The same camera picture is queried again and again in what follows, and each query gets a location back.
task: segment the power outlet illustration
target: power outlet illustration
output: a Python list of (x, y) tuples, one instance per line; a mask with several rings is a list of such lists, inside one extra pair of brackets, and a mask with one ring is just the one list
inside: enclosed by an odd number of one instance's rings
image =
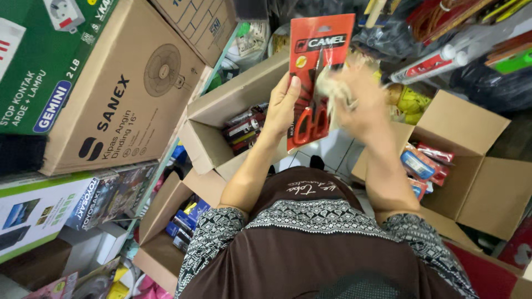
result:
[(54, 29), (78, 32), (78, 26), (85, 22), (85, 18), (75, 0), (43, 0)]
[(0, 18), (0, 82), (15, 56), (26, 28)]

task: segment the forearm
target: forearm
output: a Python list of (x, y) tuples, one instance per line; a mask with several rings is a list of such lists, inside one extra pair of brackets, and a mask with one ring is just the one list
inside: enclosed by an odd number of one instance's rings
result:
[(382, 222), (397, 213), (419, 215), (420, 205), (398, 157), (390, 124), (377, 124), (365, 142), (369, 151), (366, 190), (377, 220)]
[(246, 160), (227, 183), (218, 207), (235, 207), (249, 213), (259, 198), (271, 159), (281, 137), (264, 131), (250, 150)]

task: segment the green box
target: green box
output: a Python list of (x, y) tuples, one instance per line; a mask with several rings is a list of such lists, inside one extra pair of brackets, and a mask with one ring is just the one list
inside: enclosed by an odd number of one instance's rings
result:
[(0, 134), (47, 134), (118, 0), (17, 0), (0, 9)]

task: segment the white tile floor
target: white tile floor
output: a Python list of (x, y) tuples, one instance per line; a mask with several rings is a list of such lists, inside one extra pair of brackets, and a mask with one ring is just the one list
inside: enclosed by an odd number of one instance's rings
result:
[(363, 149), (363, 144), (338, 129), (329, 132), (327, 138), (306, 145), (273, 166), (276, 172), (300, 165), (308, 167), (310, 157), (318, 155), (323, 159), (325, 170), (340, 176), (346, 182), (351, 182), (351, 170)]

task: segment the right hand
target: right hand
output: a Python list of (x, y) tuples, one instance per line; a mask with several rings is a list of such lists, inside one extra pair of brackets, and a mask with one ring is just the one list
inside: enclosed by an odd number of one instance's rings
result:
[(345, 100), (337, 98), (336, 115), (343, 129), (367, 144), (371, 136), (375, 135), (375, 131), (389, 126), (386, 94), (379, 88), (367, 66), (357, 61), (347, 61), (347, 64), (349, 68), (344, 68), (331, 77), (349, 86), (353, 98), (358, 99), (358, 106), (349, 111)]

